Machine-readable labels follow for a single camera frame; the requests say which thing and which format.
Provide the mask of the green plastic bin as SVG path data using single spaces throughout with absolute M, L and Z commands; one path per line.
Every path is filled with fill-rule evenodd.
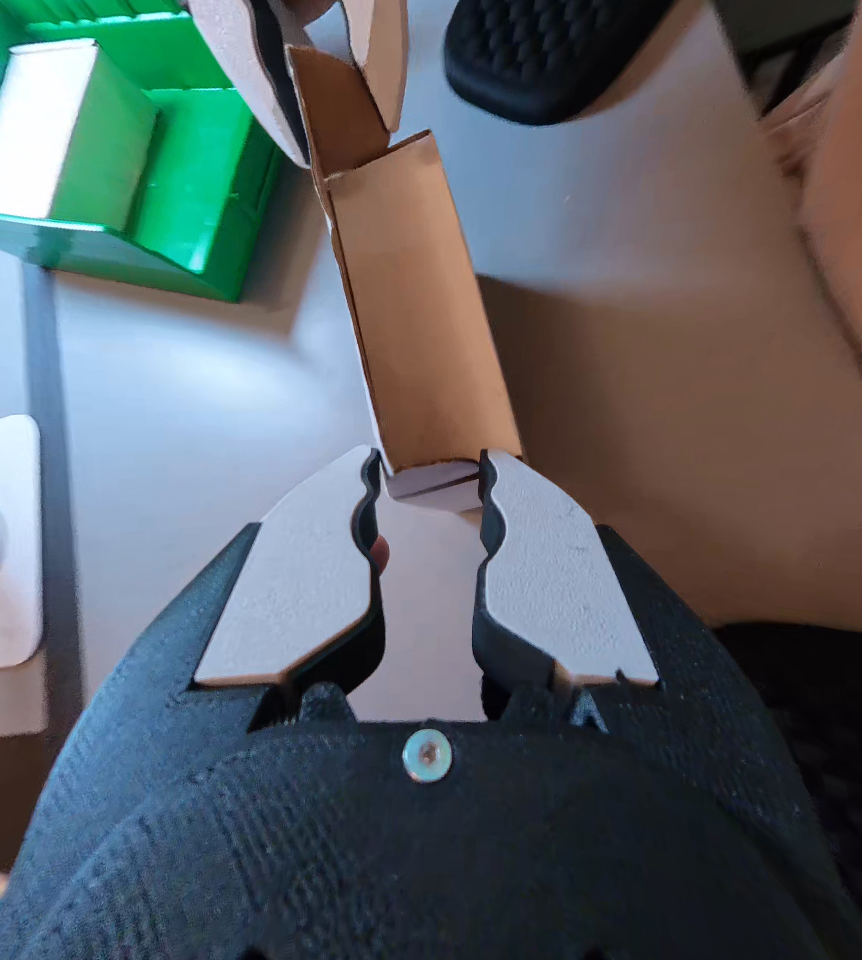
M 0 87 L 16 45 L 94 39 L 159 110 L 124 230 L 0 214 L 0 251 L 52 270 L 232 303 L 283 155 L 187 2 L 0 2 Z

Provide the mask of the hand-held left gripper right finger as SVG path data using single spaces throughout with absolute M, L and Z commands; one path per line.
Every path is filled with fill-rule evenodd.
M 481 455 L 473 656 L 501 690 L 660 678 L 592 517 L 507 451 Z

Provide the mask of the white carton box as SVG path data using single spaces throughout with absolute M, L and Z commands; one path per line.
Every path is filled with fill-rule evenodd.
M 123 231 L 158 114 L 93 38 L 11 47 L 0 87 L 0 214 Z

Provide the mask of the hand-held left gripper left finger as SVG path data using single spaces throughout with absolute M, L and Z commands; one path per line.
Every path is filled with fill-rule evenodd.
M 203 688 L 267 685 L 343 693 L 386 649 L 377 536 L 380 457 L 349 450 L 287 493 L 259 524 L 194 675 Z

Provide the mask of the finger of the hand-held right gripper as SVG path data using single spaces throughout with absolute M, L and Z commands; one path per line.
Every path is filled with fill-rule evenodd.
M 294 164 L 308 169 L 308 140 L 287 55 L 290 47 L 312 47 L 298 18 L 279 1 L 189 1 L 187 10 L 255 120 Z
M 389 134 L 397 133 L 408 77 L 406 1 L 342 1 L 350 51 Z

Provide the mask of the person's black clothing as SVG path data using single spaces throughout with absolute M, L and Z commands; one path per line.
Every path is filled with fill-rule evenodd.
M 716 636 L 773 714 L 862 913 L 862 632 L 750 622 Z

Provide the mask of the brown cardboard box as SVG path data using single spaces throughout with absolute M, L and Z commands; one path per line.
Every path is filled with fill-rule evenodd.
M 307 47 L 286 57 L 388 495 L 474 510 L 482 452 L 523 447 L 437 139 L 391 145 L 357 67 Z

